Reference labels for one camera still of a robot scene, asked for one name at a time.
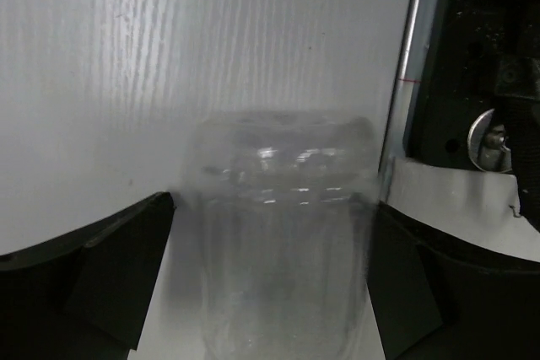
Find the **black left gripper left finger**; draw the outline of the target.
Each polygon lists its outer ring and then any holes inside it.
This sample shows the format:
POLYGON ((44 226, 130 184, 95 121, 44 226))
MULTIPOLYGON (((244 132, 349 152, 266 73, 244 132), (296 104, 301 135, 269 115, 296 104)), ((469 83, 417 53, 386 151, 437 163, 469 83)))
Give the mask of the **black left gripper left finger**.
POLYGON ((1 257, 3 359, 126 359, 138 347, 176 205, 158 192, 1 257))

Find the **clear unlabelled plastic bottle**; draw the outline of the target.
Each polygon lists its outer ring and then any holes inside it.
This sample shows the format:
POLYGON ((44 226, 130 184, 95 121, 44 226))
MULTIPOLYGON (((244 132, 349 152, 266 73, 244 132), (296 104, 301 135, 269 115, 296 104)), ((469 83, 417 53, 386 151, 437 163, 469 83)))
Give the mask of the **clear unlabelled plastic bottle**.
POLYGON ((185 198, 211 359, 350 359, 378 202, 375 132, 342 111, 224 112, 199 124, 185 198))

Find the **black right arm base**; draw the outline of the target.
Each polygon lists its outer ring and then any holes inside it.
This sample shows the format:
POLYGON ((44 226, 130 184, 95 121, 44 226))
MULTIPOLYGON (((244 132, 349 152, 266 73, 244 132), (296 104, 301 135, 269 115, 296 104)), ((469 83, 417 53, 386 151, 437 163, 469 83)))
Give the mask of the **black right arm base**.
POLYGON ((539 0, 437 0, 408 157, 516 178, 539 224, 539 0))

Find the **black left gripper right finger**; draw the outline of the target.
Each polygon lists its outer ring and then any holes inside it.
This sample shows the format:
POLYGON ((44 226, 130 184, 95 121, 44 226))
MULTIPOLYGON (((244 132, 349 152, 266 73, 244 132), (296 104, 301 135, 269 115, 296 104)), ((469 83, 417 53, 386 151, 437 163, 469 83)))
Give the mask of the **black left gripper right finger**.
POLYGON ((537 359, 539 265, 381 203, 368 277, 387 359, 537 359))

